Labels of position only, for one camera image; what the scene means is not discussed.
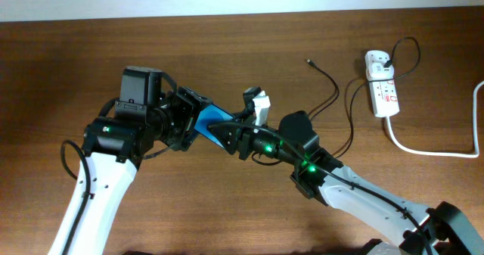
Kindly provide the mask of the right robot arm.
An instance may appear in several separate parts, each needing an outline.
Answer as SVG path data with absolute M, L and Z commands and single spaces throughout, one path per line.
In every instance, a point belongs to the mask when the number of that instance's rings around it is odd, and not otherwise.
M 454 205 L 432 208 L 408 201 L 358 176 L 319 145 L 308 115 L 285 116 L 277 129 L 256 126 L 253 117 L 211 125 L 221 143 L 245 160 L 252 153 L 293 165 L 290 177 L 308 199 L 342 210 L 387 238 L 374 254 L 481 254 L 483 239 Z

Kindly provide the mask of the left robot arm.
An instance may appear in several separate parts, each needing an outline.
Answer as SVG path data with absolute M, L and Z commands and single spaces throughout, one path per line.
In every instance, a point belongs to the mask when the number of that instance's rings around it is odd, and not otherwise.
M 101 254 L 116 212 L 143 160 L 155 158 L 154 143 L 186 151 L 194 126 L 211 100 L 178 86 L 162 70 L 126 67 L 120 95 L 86 126 L 76 187 L 51 254 Z

